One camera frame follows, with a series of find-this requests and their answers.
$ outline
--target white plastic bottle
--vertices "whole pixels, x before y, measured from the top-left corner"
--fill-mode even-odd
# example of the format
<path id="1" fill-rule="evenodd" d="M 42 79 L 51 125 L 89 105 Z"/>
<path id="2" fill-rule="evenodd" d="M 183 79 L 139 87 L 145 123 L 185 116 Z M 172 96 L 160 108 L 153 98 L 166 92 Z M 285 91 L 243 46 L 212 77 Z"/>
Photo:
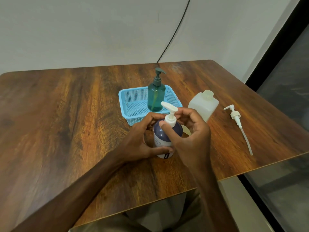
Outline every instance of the white plastic bottle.
<path id="1" fill-rule="evenodd" d="M 210 90 L 205 90 L 203 93 L 200 92 L 191 99 L 188 108 L 195 109 L 201 115 L 203 120 L 207 122 L 218 104 L 219 101 L 214 98 L 214 93 Z M 187 127 L 183 125 L 182 128 L 184 133 L 191 135 L 191 132 Z"/>

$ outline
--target white label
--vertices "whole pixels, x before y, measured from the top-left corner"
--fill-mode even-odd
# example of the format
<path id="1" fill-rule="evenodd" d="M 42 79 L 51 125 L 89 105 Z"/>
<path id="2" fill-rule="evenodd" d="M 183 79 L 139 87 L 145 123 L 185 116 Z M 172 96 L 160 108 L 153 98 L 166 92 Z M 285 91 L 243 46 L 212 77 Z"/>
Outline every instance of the white label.
<path id="1" fill-rule="evenodd" d="M 154 145 L 155 147 L 161 147 L 161 146 L 165 146 L 165 147 L 171 147 L 173 146 L 172 142 L 166 142 L 163 141 L 161 139 L 159 139 L 156 134 L 154 133 Z M 157 155 L 158 157 L 162 158 L 162 159 L 168 159 L 173 155 L 174 152 L 171 153 L 167 153 L 167 154 L 162 154 L 162 155 Z"/>

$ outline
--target black cable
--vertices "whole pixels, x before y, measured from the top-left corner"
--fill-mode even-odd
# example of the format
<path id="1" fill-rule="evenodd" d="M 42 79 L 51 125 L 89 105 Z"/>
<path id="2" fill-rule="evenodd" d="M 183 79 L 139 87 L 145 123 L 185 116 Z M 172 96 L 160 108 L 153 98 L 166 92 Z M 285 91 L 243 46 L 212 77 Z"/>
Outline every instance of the black cable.
<path id="1" fill-rule="evenodd" d="M 175 34 L 176 34 L 176 32 L 177 32 L 177 30 L 178 30 L 178 28 L 179 28 L 179 26 L 180 26 L 180 24 L 181 24 L 181 22 L 182 22 L 183 18 L 184 18 L 184 15 L 185 15 L 185 14 L 186 14 L 186 12 L 187 12 L 187 8 L 188 8 L 189 3 L 190 3 L 190 0 L 188 0 L 188 3 L 187 3 L 187 6 L 186 6 L 186 9 L 184 10 L 184 13 L 183 13 L 183 15 L 182 15 L 182 18 L 181 18 L 181 20 L 180 20 L 180 22 L 179 22 L 179 24 L 178 24 L 178 27 L 177 27 L 176 31 L 174 32 L 174 35 L 172 36 L 172 38 L 171 38 L 170 42 L 168 43 L 168 46 L 170 45 L 170 43 L 171 43 L 172 39 L 174 38 L 174 36 L 175 36 Z M 168 48 L 168 46 L 165 48 L 165 50 L 164 50 L 164 51 L 163 51 L 163 53 L 161 54 L 161 56 L 160 56 L 160 58 L 158 59 L 157 63 L 160 61 L 161 57 L 164 55 L 164 53 L 165 53 L 166 49 Z"/>

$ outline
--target green glass bottle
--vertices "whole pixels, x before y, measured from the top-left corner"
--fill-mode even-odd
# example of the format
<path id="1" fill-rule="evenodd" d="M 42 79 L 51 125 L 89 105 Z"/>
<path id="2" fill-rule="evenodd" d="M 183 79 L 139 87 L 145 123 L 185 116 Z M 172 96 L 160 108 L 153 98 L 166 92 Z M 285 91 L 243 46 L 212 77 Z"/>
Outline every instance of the green glass bottle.
<path id="1" fill-rule="evenodd" d="M 161 111 L 163 108 L 161 102 L 163 102 L 165 96 L 165 85 L 161 83 L 161 72 L 166 74 L 166 72 L 159 67 L 155 69 L 156 77 L 148 86 L 148 109 L 152 112 Z"/>

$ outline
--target wooden table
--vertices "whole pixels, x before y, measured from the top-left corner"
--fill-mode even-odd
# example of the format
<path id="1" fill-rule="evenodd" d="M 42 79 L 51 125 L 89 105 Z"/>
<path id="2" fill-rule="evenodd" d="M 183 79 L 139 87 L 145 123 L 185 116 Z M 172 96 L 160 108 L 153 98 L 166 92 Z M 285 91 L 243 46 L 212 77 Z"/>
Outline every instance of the wooden table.
<path id="1" fill-rule="evenodd" d="M 167 72 L 186 107 L 212 90 L 219 105 L 209 120 L 218 180 L 309 151 L 309 134 L 212 60 L 10 72 L 0 76 L 0 225 L 10 231 L 115 148 L 130 127 L 118 92 L 148 85 Z M 230 111 L 234 104 L 253 150 Z M 177 155 L 130 163 L 86 209 L 76 226 L 194 188 Z"/>

